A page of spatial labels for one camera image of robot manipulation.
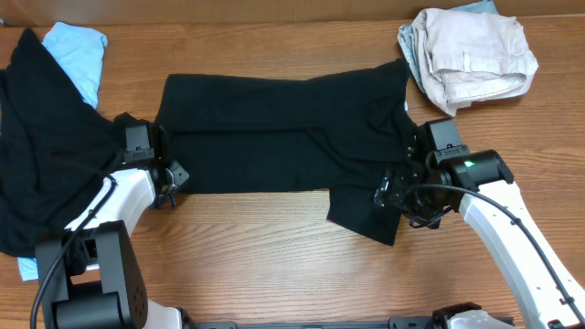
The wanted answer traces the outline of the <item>black t-shirt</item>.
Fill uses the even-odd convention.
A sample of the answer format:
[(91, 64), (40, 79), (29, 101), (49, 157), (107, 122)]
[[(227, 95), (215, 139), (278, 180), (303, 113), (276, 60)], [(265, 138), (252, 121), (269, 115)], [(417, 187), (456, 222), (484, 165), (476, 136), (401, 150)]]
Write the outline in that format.
[(401, 59), (309, 80), (173, 74), (155, 120), (186, 193), (325, 189), (331, 221), (390, 246), (400, 212), (374, 194), (414, 145), (409, 74)]

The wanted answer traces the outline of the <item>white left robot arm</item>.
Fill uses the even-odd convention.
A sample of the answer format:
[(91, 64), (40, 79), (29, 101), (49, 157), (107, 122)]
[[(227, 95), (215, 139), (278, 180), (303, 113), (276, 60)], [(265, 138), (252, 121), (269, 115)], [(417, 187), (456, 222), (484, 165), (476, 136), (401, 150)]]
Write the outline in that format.
[(35, 246), (39, 288), (29, 324), (47, 328), (193, 327), (180, 307), (149, 299), (131, 233), (147, 208), (173, 205), (188, 172), (154, 123), (125, 128), (125, 143), (101, 191), (65, 230)]

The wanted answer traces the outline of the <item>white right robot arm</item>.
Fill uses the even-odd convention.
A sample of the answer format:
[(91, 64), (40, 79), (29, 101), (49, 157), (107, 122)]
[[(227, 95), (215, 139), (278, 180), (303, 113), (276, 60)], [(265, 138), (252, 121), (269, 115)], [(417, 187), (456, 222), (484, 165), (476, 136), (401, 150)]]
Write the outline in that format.
[(374, 194), (412, 228), (436, 229), (461, 215), (494, 259), (528, 328), (581, 328), (584, 290), (530, 216), (520, 188), (494, 150), (473, 153), (451, 120), (426, 122), (413, 134), (407, 160), (389, 169)]

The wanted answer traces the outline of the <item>black garment pile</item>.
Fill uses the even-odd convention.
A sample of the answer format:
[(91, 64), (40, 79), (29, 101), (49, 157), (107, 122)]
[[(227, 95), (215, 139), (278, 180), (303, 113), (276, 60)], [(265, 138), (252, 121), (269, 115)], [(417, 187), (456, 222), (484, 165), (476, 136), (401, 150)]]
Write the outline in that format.
[(110, 122), (83, 101), (35, 32), (1, 71), (1, 251), (30, 258), (100, 192), (122, 160), (125, 113)]

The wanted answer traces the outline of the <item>beige folded pants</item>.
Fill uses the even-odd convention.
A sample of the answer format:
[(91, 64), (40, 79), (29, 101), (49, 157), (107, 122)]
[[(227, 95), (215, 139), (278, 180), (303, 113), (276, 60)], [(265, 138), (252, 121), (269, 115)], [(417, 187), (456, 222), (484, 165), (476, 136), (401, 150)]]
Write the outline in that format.
[(429, 8), (412, 22), (420, 80), (450, 116), (474, 102), (525, 94), (538, 69), (514, 16)]

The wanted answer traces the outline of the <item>light blue shirt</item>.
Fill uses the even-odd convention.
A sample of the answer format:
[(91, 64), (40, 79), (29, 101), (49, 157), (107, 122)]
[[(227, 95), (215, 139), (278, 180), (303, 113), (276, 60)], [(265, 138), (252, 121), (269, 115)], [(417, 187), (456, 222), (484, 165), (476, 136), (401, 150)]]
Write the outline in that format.
[(68, 75), (83, 101), (96, 110), (108, 38), (91, 28), (57, 22), (42, 45)]

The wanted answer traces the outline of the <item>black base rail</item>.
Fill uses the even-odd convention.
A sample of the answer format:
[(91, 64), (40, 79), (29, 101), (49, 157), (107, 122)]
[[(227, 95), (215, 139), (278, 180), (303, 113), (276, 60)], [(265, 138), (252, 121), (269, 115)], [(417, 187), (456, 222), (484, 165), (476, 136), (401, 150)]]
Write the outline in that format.
[(236, 324), (234, 322), (202, 322), (181, 319), (147, 321), (143, 329), (186, 328), (186, 329), (431, 329), (441, 328), (430, 317), (395, 317), (374, 322), (325, 322), (325, 323), (275, 323)]

